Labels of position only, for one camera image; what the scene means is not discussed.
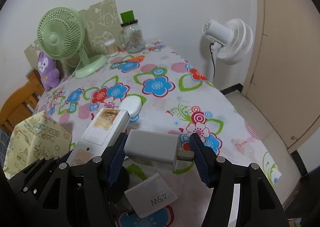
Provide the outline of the white oval case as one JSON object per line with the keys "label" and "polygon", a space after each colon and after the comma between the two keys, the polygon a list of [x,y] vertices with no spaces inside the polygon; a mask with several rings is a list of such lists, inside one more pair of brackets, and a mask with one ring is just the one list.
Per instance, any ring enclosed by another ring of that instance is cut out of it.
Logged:
{"label": "white oval case", "polygon": [[140,113],[141,108],[142,101],[140,97],[135,95],[127,96],[119,106],[119,109],[127,111],[131,118],[137,116]]}

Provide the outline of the purple plush rabbit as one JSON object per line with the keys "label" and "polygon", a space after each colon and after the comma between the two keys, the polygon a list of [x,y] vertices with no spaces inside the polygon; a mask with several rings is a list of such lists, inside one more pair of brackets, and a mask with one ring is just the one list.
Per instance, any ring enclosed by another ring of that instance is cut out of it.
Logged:
{"label": "purple plush rabbit", "polygon": [[39,53],[37,65],[44,89],[49,91],[52,88],[57,87],[60,83],[60,72],[56,67],[55,59],[52,59],[45,52],[41,51]]}

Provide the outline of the wooden bed headboard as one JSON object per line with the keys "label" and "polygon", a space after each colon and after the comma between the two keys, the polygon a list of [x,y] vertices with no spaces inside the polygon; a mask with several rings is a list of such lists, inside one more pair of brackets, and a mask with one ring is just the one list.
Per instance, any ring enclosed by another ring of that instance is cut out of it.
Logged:
{"label": "wooden bed headboard", "polygon": [[9,96],[1,109],[1,129],[11,134],[17,124],[32,116],[39,97],[44,93],[39,72],[33,69],[28,82]]}

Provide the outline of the cotton swab container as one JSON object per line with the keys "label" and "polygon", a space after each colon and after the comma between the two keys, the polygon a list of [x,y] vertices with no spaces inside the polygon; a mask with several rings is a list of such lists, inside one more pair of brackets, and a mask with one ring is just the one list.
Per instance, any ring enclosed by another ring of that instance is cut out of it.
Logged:
{"label": "cotton swab container", "polygon": [[119,49],[114,38],[106,40],[104,46],[108,57],[114,57],[119,54]]}

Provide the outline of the floral tablecloth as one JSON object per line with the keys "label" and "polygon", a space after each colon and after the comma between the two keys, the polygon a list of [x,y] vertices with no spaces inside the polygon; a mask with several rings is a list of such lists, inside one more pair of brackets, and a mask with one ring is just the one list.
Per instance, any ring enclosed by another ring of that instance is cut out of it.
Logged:
{"label": "floral tablecloth", "polygon": [[[260,165],[275,184],[280,171],[249,123],[226,97],[188,61],[160,41],[136,55],[121,52],[96,73],[82,79],[65,77],[62,85],[43,94],[37,111],[45,111],[80,140],[102,108],[117,108],[128,96],[142,101],[140,113],[128,129],[174,134],[179,146],[189,149],[189,137],[197,133],[203,143],[231,163]],[[130,214],[124,205],[117,226],[200,226],[211,189],[200,180],[195,165],[179,162],[176,170],[160,170],[127,159],[130,184],[158,173],[177,199],[145,218]]]}

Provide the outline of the green desk fan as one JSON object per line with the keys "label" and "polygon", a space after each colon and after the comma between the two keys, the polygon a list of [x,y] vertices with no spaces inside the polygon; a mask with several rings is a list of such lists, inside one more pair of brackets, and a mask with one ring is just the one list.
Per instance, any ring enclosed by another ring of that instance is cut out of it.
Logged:
{"label": "green desk fan", "polygon": [[107,63],[105,55],[88,57],[85,35],[85,26],[79,13],[67,7],[46,12],[37,28],[37,40],[49,57],[55,60],[66,60],[75,55],[80,57],[80,64],[75,70],[77,79],[93,74]]}

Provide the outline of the glass jar green lid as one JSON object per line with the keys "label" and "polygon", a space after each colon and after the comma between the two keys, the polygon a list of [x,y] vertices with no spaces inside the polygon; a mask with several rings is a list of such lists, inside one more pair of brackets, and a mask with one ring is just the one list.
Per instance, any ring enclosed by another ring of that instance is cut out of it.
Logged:
{"label": "glass jar green lid", "polygon": [[145,41],[133,10],[122,12],[120,16],[122,20],[120,39],[126,51],[130,54],[143,51],[145,49]]}

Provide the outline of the beige door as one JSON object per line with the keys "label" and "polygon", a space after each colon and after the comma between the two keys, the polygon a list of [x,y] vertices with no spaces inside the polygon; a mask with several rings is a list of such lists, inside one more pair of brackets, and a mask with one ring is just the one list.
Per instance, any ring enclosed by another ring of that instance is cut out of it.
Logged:
{"label": "beige door", "polygon": [[319,12],[312,0],[257,0],[244,94],[289,152],[319,128]]}

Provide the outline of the white clip fan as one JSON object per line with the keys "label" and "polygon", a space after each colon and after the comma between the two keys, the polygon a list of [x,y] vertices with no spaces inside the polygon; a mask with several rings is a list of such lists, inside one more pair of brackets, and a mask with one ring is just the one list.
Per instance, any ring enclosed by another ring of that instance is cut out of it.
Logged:
{"label": "white clip fan", "polygon": [[229,20],[225,24],[208,19],[202,32],[213,42],[210,45],[213,60],[220,60],[227,65],[241,62],[253,46],[253,31],[239,18]]}

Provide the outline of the beige patterned wall board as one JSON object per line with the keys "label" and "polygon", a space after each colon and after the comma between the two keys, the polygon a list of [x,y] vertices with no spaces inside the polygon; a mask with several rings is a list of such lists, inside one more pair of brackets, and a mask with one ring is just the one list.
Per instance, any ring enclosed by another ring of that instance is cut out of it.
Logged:
{"label": "beige patterned wall board", "polygon": [[[120,25],[120,18],[117,10],[116,0],[104,0],[87,9],[78,11],[85,26],[86,35],[84,38],[84,45],[86,47],[88,57],[97,54],[107,54],[105,48],[105,41],[112,38],[115,39],[119,48],[122,47],[119,38],[122,30]],[[24,50],[31,68],[38,69],[37,59],[41,51],[41,47],[37,39]],[[80,62],[79,55],[75,55],[66,60],[57,60],[56,66],[60,71],[60,77],[73,72]]]}

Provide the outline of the white USB charger block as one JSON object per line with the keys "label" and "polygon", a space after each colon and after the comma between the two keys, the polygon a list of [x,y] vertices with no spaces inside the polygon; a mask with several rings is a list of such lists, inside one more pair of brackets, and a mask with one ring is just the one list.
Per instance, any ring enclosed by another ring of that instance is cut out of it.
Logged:
{"label": "white USB charger block", "polygon": [[194,152],[179,146],[179,136],[133,129],[124,145],[124,153],[131,160],[146,166],[176,170],[178,161],[193,161]]}

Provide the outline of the white remote control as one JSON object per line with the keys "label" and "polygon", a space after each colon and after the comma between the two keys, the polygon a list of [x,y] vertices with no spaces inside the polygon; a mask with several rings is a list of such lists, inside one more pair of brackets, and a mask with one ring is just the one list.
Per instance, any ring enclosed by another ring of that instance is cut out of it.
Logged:
{"label": "white remote control", "polygon": [[87,163],[114,145],[130,120],[128,111],[102,108],[91,121],[67,159],[69,166]]}

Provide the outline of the yellow patterned storage box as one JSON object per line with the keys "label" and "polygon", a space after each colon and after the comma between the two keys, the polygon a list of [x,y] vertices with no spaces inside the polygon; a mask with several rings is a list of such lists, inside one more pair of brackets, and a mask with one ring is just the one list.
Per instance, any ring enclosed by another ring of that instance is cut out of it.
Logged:
{"label": "yellow patterned storage box", "polygon": [[41,111],[17,124],[12,132],[3,171],[10,179],[40,158],[62,157],[69,152],[72,135]]}

